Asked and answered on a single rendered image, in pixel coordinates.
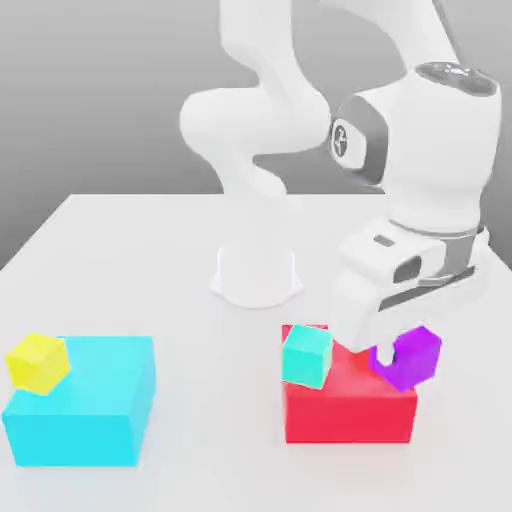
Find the large cyan box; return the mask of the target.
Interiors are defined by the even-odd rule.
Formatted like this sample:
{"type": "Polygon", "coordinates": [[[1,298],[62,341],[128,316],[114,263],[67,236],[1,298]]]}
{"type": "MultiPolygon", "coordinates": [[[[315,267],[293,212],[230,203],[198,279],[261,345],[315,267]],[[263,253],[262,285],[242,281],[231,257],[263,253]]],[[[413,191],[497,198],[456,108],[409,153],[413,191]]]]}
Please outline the large cyan box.
{"type": "Polygon", "coordinates": [[[71,371],[46,396],[13,393],[2,422],[22,467],[135,466],[156,393],[150,336],[66,336],[71,371]]]}

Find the large red box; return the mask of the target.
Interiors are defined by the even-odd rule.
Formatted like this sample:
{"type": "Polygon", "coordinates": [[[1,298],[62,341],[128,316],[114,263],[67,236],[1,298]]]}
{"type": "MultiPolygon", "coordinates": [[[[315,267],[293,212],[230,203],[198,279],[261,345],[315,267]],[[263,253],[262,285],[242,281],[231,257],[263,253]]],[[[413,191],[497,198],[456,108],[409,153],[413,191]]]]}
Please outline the large red box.
{"type": "Polygon", "coordinates": [[[414,389],[398,391],[368,366],[367,351],[336,343],[322,389],[282,384],[288,443],[408,443],[416,415],[414,389]]]}

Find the small turquoise cube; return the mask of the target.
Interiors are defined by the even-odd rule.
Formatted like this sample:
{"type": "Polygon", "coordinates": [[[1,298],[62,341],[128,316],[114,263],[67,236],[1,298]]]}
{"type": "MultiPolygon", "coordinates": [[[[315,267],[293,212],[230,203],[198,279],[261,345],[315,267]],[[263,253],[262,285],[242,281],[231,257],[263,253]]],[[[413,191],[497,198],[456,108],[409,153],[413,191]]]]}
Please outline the small turquoise cube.
{"type": "Polygon", "coordinates": [[[333,337],[327,329],[292,325],[282,344],[282,381],[322,389],[331,369],[332,354],[333,337]]]}

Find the small purple cube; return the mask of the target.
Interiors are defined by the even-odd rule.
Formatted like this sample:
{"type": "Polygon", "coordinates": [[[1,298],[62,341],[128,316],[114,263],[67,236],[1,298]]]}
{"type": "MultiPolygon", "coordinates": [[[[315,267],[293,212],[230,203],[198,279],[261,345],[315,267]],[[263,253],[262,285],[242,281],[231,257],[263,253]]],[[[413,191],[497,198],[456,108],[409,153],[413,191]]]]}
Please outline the small purple cube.
{"type": "Polygon", "coordinates": [[[405,392],[435,375],[441,346],[439,336],[419,326],[395,340],[393,362],[388,366],[378,361],[377,346],[371,347],[368,366],[396,390],[405,392]]]}

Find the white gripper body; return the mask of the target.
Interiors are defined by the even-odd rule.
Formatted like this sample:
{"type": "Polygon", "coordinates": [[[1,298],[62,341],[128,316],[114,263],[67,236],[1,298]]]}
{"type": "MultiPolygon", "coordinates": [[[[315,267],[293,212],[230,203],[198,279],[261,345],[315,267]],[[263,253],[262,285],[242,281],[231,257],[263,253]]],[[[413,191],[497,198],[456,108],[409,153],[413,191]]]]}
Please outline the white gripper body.
{"type": "Polygon", "coordinates": [[[393,343],[419,326],[431,327],[484,294],[487,264],[476,265],[439,288],[418,288],[386,297],[384,288],[353,270],[344,270],[334,285],[331,332],[353,353],[373,346],[394,353],[393,343]]]}

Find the small yellow cube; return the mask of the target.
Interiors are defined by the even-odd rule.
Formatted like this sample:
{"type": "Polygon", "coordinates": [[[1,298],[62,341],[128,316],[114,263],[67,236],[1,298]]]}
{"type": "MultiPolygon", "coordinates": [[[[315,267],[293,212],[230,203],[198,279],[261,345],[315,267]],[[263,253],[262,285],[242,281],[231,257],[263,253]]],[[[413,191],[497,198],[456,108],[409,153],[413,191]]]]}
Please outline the small yellow cube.
{"type": "Polygon", "coordinates": [[[5,356],[16,389],[48,395],[70,372],[63,338],[29,334],[5,356]]]}

